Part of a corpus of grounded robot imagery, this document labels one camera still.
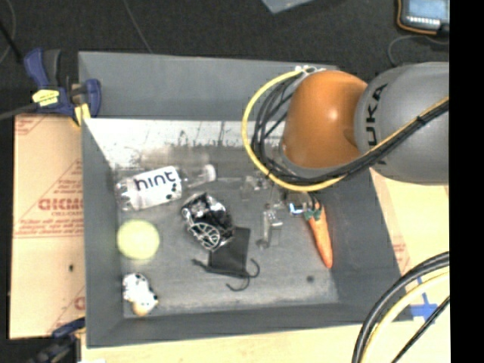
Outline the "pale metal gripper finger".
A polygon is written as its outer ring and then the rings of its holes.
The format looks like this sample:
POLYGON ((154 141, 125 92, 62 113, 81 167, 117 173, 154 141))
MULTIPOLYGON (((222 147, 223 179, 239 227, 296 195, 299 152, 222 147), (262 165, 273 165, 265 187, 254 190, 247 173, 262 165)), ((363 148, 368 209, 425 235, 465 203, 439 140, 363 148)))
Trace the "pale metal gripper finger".
POLYGON ((274 211, 271 209, 266 210, 262 214, 262 236, 257 240, 257 247, 261 250, 268 249, 271 244, 271 230, 272 223, 275 219, 274 211))
POLYGON ((272 222, 270 225, 270 245, 276 247, 279 245, 282 228, 284 223, 282 221, 272 222))

